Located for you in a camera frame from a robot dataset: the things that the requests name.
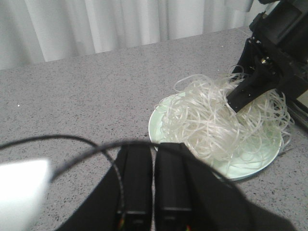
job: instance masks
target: white curtain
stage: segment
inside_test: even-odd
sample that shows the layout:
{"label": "white curtain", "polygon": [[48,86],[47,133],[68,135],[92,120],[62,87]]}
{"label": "white curtain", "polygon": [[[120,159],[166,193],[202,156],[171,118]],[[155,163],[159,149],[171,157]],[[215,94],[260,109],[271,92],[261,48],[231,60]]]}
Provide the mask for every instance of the white curtain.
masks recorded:
{"label": "white curtain", "polygon": [[0,0],[0,69],[240,27],[266,7],[257,0]]}

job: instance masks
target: granite countertop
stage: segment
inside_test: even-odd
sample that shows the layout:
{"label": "granite countertop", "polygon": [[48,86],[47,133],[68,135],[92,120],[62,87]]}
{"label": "granite countertop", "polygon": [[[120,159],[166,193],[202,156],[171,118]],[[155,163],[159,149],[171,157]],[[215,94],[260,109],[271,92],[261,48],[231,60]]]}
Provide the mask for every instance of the granite countertop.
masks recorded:
{"label": "granite countertop", "polygon": [[[74,134],[96,143],[148,140],[154,106],[191,74],[219,77],[237,63],[247,28],[226,30],[0,71],[0,143],[42,134]],[[308,227],[308,140],[297,125],[286,151],[237,185],[247,198]],[[47,157],[53,167],[85,145],[39,141],[2,151],[0,161]],[[100,155],[74,167],[49,189],[33,230],[54,230],[82,203],[109,168]]]}

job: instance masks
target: clear noodle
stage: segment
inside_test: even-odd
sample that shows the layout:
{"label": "clear noodle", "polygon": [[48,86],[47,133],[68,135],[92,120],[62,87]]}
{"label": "clear noodle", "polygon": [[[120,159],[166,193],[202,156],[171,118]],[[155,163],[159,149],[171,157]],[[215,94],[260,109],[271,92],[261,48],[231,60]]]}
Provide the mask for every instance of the clear noodle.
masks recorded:
{"label": "clear noodle", "polygon": [[[178,94],[169,97],[170,103],[162,112],[164,140],[184,142],[197,158],[211,165],[226,161],[228,167],[234,159],[234,167],[250,168],[245,163],[262,163],[268,157],[261,148],[279,138],[282,151],[290,142],[287,128],[293,123],[284,95],[270,90],[238,113],[228,105],[227,95],[244,75],[228,74],[215,80],[192,75],[178,81],[174,86]],[[176,86],[187,80],[192,81],[184,90],[178,90]]]}

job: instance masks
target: black cable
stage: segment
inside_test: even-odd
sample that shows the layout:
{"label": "black cable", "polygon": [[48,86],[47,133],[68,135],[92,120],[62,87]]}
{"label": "black cable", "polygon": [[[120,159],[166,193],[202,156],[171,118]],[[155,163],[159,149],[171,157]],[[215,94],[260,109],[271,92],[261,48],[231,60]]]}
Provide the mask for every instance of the black cable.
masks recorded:
{"label": "black cable", "polygon": [[69,162],[65,163],[62,167],[58,168],[54,172],[53,179],[57,178],[59,175],[62,175],[65,171],[67,171],[68,169],[70,169],[74,165],[80,163],[84,159],[87,159],[87,158],[94,156],[98,152],[103,152],[103,151],[107,151],[107,150],[110,150],[110,149],[113,149],[113,148],[117,148],[117,147],[121,147],[121,146],[128,146],[128,145],[140,145],[140,146],[146,146],[146,147],[161,148],[162,150],[168,151],[168,152],[170,152],[171,154],[174,154],[174,155],[180,154],[182,157],[193,161],[197,165],[201,165],[203,167],[209,168],[216,176],[218,176],[220,178],[220,180],[224,181],[224,183],[226,185],[228,185],[233,190],[235,190],[235,192],[239,195],[239,197],[244,201],[245,208],[248,212],[248,218],[249,218],[249,224],[250,224],[249,230],[250,231],[255,230],[255,226],[256,226],[255,219],[254,219],[254,216],[253,216],[252,211],[250,209],[249,203],[246,201],[246,198],[242,194],[242,192],[235,186],[235,184],[231,180],[226,178],[224,175],[222,175],[220,172],[218,172],[217,170],[215,170],[211,166],[207,165],[204,162],[201,162],[200,160],[198,160],[194,156],[186,155],[186,153],[184,151],[175,150],[173,148],[170,148],[170,147],[158,144],[158,143],[152,143],[150,141],[117,141],[117,142],[111,142],[111,143],[106,143],[106,144],[97,146],[97,147],[95,147],[91,150],[88,150],[88,151],[81,153],[79,156],[76,156],[75,158],[71,159]]}
{"label": "black cable", "polygon": [[[170,147],[158,144],[158,143],[152,143],[150,141],[118,141],[118,142],[112,142],[112,143],[102,144],[102,145],[98,146],[97,144],[95,144],[92,141],[89,141],[85,138],[78,137],[78,136],[71,136],[71,135],[45,135],[45,136],[30,137],[30,138],[26,138],[26,139],[22,139],[22,140],[12,141],[12,142],[0,145],[0,151],[5,149],[5,148],[12,147],[12,146],[15,146],[15,145],[19,145],[19,144],[22,144],[22,143],[38,141],[38,140],[49,140],[49,139],[77,140],[77,141],[82,141],[82,142],[88,143],[91,146],[93,146],[92,149],[81,153],[79,156],[72,158],[71,160],[69,160],[68,162],[63,164],[61,167],[57,168],[53,173],[53,176],[51,178],[51,182],[53,182],[56,178],[58,178],[60,175],[62,175],[64,172],[66,172],[67,170],[69,170],[70,168],[75,166],[76,164],[79,164],[81,161],[88,159],[88,158],[96,155],[99,152],[102,152],[105,155],[105,157],[107,158],[107,160],[112,164],[112,166],[115,166],[114,169],[115,169],[115,171],[118,175],[118,172],[116,170],[117,167],[114,163],[114,160],[107,153],[108,150],[116,148],[116,147],[128,146],[128,145],[140,145],[140,146],[146,146],[146,147],[161,148],[161,149],[166,150],[166,151],[168,151],[168,152],[170,152],[171,154],[174,154],[174,155],[180,154],[180,155],[182,155],[182,157],[193,161],[197,165],[201,165],[203,167],[209,168],[216,176],[218,176],[220,178],[220,180],[223,180],[225,184],[227,184],[229,187],[231,187],[232,189],[235,190],[235,192],[239,195],[239,197],[244,201],[246,210],[247,210],[248,215],[249,215],[250,230],[251,231],[255,230],[255,220],[254,220],[254,216],[252,214],[252,211],[249,207],[249,204],[246,201],[245,196],[235,186],[235,184],[232,181],[230,181],[229,179],[227,179],[225,176],[223,176],[220,172],[218,172],[217,170],[215,170],[211,166],[207,165],[206,163],[201,162],[200,160],[196,159],[194,156],[186,155],[184,151],[175,150],[173,148],[170,148]],[[119,184],[120,184],[120,190],[121,190],[121,187],[122,187],[122,190],[124,190],[121,176],[118,177],[118,180],[119,180]],[[122,193],[123,193],[123,194],[121,194],[121,200],[123,200],[123,201],[121,201],[122,208],[123,208],[122,217],[124,218],[125,217],[125,201],[124,201],[124,192],[122,192]]]}

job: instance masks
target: plate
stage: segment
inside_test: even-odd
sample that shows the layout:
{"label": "plate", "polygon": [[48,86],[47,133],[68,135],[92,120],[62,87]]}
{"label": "plate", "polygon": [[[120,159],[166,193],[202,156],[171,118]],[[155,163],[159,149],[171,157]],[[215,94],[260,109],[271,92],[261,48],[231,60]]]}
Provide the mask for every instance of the plate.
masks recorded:
{"label": "plate", "polygon": [[[160,129],[162,126],[162,117],[164,112],[168,109],[171,98],[177,96],[179,97],[182,95],[183,94],[181,93],[163,99],[162,103],[153,111],[149,120],[149,137],[151,142],[168,142],[168,139],[164,138]],[[227,162],[216,161],[212,164],[212,167],[231,180],[241,180],[250,177],[267,167],[277,157],[281,143],[281,133],[277,132],[273,140],[262,141],[262,144],[264,145],[262,145],[256,154],[254,154],[256,157],[262,154],[264,156],[264,160],[262,162],[260,162],[256,157],[251,159],[252,155],[249,153],[243,153],[243,159],[251,159],[249,160],[249,163],[237,157],[232,160],[233,164],[229,166],[228,170]]]}

